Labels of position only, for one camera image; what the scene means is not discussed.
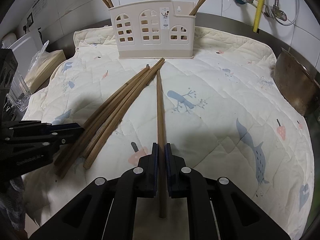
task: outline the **white cable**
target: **white cable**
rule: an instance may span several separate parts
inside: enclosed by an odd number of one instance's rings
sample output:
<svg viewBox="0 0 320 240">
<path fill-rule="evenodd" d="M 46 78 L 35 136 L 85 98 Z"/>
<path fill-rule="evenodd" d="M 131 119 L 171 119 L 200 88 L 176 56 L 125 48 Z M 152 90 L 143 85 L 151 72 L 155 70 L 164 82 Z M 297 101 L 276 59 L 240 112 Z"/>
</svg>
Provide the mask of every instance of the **white cable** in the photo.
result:
<svg viewBox="0 0 320 240">
<path fill-rule="evenodd" d="M 294 17 L 292 22 L 290 22 L 290 23 L 282 23 L 277 18 L 275 18 L 275 19 L 279 24 L 281 24 L 283 26 L 290 26 L 290 25 L 292 25 L 292 24 L 294 24 L 296 22 L 298 14 L 299 14 L 299 11 L 300 11 L 300 0 L 296 0 L 296 16 Z"/>
<path fill-rule="evenodd" d="M 292 24 L 294 24 L 297 20 L 297 17 L 298 17 L 298 14 L 299 14 L 299 11 L 300 11 L 300 0 L 295 0 L 296 2 L 296 16 L 294 17 L 294 20 L 290 23 L 282 23 L 280 22 L 275 16 L 274 14 L 272 13 L 271 9 L 270 9 L 270 5 L 269 5 L 269 0 L 267 0 L 267 7 L 266 7 L 266 11 L 267 13 L 269 14 L 269 16 L 272 18 L 272 19 L 275 19 L 279 24 L 283 25 L 283 26 L 290 26 Z"/>
</svg>

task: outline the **white quilted blanket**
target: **white quilted blanket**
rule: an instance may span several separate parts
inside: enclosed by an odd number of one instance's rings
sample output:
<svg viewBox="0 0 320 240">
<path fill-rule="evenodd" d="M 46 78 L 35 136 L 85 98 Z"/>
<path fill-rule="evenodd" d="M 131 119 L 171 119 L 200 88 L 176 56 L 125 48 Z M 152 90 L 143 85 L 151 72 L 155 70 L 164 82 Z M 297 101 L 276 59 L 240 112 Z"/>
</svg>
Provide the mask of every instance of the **white quilted blanket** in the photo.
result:
<svg viewBox="0 0 320 240">
<path fill-rule="evenodd" d="M 80 125 L 152 59 L 118 59 L 111 27 L 74 34 L 76 53 L 30 100 L 25 120 Z M 276 57 L 249 38 L 196 27 L 194 59 L 161 68 L 167 142 L 203 176 L 226 176 L 299 239 L 310 211 L 314 159 L 304 118 L 283 98 L 270 74 Z M 113 179 L 150 154 L 156 142 L 156 84 L 132 104 L 89 170 L 79 158 L 63 180 L 48 165 L 24 176 L 27 212 L 44 224 L 96 177 Z M 188 239 L 186 206 L 138 201 L 135 239 Z"/>
</svg>

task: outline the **clear glass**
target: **clear glass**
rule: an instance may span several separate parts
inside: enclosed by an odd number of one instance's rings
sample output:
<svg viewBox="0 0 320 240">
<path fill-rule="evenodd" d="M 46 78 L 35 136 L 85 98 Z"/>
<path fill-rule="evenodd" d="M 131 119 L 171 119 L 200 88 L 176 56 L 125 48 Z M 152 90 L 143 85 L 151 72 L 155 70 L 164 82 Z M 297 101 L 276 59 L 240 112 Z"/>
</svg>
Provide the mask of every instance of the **clear glass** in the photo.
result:
<svg viewBox="0 0 320 240">
<path fill-rule="evenodd" d="M 11 83 L 10 92 L 7 94 L 7 98 L 11 104 L 17 106 L 21 112 L 25 111 L 29 104 L 31 92 L 26 85 L 23 77 L 19 72 L 16 72 Z"/>
</svg>

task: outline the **metal screw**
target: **metal screw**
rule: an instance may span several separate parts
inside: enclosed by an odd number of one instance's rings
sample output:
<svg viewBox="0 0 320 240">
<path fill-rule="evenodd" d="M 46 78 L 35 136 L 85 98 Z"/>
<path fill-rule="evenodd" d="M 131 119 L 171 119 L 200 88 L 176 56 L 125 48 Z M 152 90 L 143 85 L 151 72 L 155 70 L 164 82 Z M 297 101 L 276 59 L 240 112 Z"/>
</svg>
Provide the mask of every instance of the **metal screw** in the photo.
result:
<svg viewBox="0 0 320 240">
<path fill-rule="evenodd" d="M 135 168 L 133 169 L 133 172 L 134 172 L 135 174 L 143 173 L 143 168 L 141 168 L 141 167 L 135 167 Z"/>
<path fill-rule="evenodd" d="M 97 178 L 94 182 L 96 185 L 100 186 L 103 185 L 106 182 L 106 180 L 104 178 Z"/>
<path fill-rule="evenodd" d="M 222 177 L 219 179 L 219 182 L 222 185 L 227 185 L 229 183 L 229 180 L 227 178 Z"/>
<path fill-rule="evenodd" d="M 190 169 L 189 167 L 183 167 L 183 168 L 181 169 L 181 171 L 182 171 L 183 173 L 190 173 L 190 172 L 191 172 L 191 169 Z"/>
</svg>

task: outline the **label sticker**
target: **label sticker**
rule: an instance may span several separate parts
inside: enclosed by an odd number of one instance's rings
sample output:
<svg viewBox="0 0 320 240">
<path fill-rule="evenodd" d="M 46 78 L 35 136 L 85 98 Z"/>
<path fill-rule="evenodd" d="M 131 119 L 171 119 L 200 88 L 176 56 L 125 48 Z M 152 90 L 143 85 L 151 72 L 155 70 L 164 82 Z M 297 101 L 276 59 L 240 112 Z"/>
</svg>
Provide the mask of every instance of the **label sticker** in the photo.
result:
<svg viewBox="0 0 320 240">
<path fill-rule="evenodd" d="M 160 7 L 160 28 L 161 30 L 169 30 L 169 7 Z"/>
<path fill-rule="evenodd" d="M 36 18 L 39 13 L 47 7 L 47 0 L 38 0 L 36 2 L 36 4 L 32 7 L 32 14 L 33 14 L 33 17 Z"/>
</svg>

